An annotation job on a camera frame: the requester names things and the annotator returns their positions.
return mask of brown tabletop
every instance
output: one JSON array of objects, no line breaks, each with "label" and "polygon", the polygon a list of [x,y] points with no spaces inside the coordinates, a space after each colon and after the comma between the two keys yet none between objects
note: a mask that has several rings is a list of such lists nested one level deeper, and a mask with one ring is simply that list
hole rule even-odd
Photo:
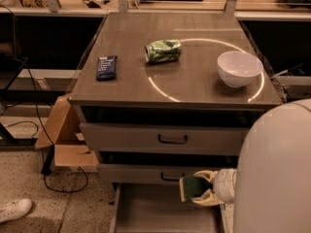
[{"label": "brown tabletop", "polygon": [[[177,61],[146,63],[145,45],[177,39]],[[198,109],[271,109],[282,104],[263,72],[247,86],[232,88],[217,71],[228,50],[255,54],[234,17],[222,13],[111,13],[99,33],[70,102],[82,106]],[[117,78],[96,80],[100,56],[117,55]]]}]

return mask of green sponge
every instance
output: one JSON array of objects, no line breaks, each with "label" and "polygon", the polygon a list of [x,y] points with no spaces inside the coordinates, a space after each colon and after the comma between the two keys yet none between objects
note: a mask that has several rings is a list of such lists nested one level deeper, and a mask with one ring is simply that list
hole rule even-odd
[{"label": "green sponge", "polygon": [[205,191],[213,188],[213,185],[204,178],[195,176],[184,176],[179,179],[181,199],[183,202],[200,197]]}]

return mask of cardboard box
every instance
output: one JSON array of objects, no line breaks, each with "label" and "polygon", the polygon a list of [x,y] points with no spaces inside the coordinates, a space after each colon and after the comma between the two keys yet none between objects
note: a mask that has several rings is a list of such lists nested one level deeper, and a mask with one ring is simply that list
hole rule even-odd
[{"label": "cardboard box", "polygon": [[35,144],[35,149],[45,149],[54,145],[55,167],[81,167],[87,172],[96,172],[97,157],[89,151],[79,125],[80,121],[73,106],[68,102],[69,95],[58,97]]}]

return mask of drawer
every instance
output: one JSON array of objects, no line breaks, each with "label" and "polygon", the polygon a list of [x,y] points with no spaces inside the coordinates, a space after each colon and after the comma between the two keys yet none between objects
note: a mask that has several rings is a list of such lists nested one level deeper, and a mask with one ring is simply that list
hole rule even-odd
[{"label": "drawer", "polygon": [[109,183],[177,184],[182,176],[192,175],[204,169],[206,168],[118,164],[97,166],[100,178]]},{"label": "drawer", "polygon": [[110,233],[224,232],[220,207],[181,202],[178,185],[119,184]]},{"label": "drawer", "polygon": [[90,148],[110,151],[239,155],[248,128],[82,123]]}]

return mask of drawer handle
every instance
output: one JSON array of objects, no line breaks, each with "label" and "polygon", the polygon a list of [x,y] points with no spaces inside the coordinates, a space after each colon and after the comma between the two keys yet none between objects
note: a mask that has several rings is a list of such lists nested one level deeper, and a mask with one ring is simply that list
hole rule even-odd
[{"label": "drawer handle", "polygon": [[164,139],[160,134],[157,135],[157,139],[162,144],[186,144],[188,142],[188,136],[185,135],[182,140],[174,140],[174,139]]},{"label": "drawer handle", "polygon": [[180,179],[180,178],[176,178],[176,179],[165,178],[163,173],[161,173],[161,178],[165,182],[178,182]]}]

